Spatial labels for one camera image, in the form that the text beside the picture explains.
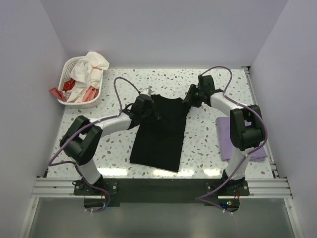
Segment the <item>black t shirt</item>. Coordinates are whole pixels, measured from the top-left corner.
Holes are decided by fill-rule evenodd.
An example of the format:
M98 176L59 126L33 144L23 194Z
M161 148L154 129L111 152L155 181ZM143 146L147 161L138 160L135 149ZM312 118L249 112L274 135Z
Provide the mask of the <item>black t shirt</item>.
M152 95L159 119L139 125L129 162L178 172L190 106L181 98Z

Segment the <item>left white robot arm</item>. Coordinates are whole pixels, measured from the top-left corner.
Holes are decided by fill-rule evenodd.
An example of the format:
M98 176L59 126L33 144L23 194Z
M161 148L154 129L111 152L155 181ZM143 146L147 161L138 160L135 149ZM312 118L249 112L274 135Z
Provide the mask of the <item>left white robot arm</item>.
M154 101L149 94L141 93L131 108L123 109L120 115L101 119L78 116L60 141L60 149L75 161L81 176L86 180L85 189L98 194L103 188L102 175L93 160L102 137L130 130L141 122L157 119Z

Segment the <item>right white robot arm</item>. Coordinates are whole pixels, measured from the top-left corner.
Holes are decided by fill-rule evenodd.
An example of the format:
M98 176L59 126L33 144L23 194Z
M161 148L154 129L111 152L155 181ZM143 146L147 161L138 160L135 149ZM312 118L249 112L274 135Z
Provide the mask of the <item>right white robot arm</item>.
M233 194L245 179L245 171L252 153L267 140L267 131L257 105L247 106L216 89L212 76L198 76L198 84L190 85L183 103L199 108L203 103L229 117L229 136L233 151L229 164L222 173L220 188L227 195Z

